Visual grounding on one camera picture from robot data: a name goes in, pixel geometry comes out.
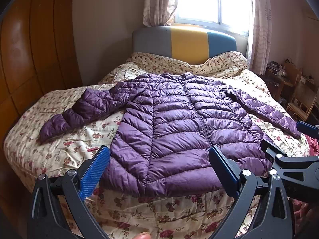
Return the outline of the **person's hand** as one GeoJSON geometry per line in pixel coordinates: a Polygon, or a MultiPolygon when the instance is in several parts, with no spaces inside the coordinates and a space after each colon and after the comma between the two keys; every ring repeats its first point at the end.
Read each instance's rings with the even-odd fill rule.
{"type": "Polygon", "coordinates": [[[149,232],[142,232],[136,236],[134,236],[132,239],[151,239],[151,234],[149,232]]]}

